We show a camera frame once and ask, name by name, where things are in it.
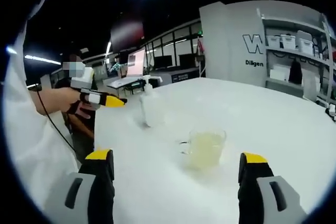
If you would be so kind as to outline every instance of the yellowish liquid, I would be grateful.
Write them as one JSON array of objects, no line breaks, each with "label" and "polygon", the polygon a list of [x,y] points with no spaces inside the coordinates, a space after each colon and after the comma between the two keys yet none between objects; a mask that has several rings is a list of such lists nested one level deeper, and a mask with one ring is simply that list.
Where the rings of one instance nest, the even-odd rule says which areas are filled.
[{"label": "yellowish liquid", "polygon": [[214,133],[197,133],[191,139],[189,167],[194,169],[211,168],[219,163],[224,139]]}]

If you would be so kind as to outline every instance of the desk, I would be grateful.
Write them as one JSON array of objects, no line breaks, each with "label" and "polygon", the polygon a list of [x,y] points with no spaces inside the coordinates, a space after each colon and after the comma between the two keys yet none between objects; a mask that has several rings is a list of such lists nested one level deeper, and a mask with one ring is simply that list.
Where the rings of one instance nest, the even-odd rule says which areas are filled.
[{"label": "desk", "polygon": [[[145,128],[137,94],[123,108],[96,114],[96,148],[112,148],[115,223],[238,223],[241,152],[265,157],[310,213],[336,169],[336,125],[316,104],[274,90],[196,78],[155,89],[166,124]],[[209,178],[180,167],[177,142],[197,124],[227,133],[221,165]]]},{"label": "desk", "polygon": [[130,86],[136,82],[141,82],[141,81],[142,81],[142,78],[140,77],[125,77],[122,79],[117,79],[117,80],[112,81],[110,84],[107,85],[107,87],[115,89],[119,96],[120,88],[125,88],[126,86]]},{"label": "desk", "polygon": [[198,68],[179,69],[178,67],[156,70],[150,73],[151,76],[160,76],[162,83],[160,86],[176,83],[188,79],[197,78],[200,75]]}]

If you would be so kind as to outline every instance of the glass mug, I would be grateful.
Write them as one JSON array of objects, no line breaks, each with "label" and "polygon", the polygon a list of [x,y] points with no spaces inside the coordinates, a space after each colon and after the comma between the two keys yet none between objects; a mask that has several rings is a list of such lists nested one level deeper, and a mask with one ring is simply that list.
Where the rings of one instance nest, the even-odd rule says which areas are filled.
[{"label": "glass mug", "polygon": [[181,152],[187,155],[187,168],[204,170],[218,165],[225,140],[224,130],[193,130],[189,141],[180,142],[180,145],[188,145],[188,149]]}]

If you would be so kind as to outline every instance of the storage bin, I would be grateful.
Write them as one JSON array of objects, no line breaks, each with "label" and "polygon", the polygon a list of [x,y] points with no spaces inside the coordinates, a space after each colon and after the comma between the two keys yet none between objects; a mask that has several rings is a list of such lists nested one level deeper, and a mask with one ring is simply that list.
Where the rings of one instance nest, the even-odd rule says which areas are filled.
[{"label": "storage bin", "polygon": [[306,39],[298,39],[298,47],[300,52],[314,56],[312,41]]},{"label": "storage bin", "polygon": [[285,49],[295,50],[295,36],[281,34],[281,42]]},{"label": "storage bin", "polygon": [[298,30],[296,33],[296,39],[313,40],[310,33],[306,33],[305,31],[301,30]]},{"label": "storage bin", "polygon": [[280,37],[267,35],[268,46],[271,48],[280,48]]}]

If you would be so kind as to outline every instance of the human hand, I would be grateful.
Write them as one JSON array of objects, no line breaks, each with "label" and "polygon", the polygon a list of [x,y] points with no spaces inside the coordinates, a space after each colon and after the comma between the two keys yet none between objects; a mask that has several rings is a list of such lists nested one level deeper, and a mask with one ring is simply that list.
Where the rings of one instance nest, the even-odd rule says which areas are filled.
[{"label": "human hand", "polygon": [[80,92],[72,88],[53,89],[58,101],[59,110],[68,112],[71,105],[79,101]]}]

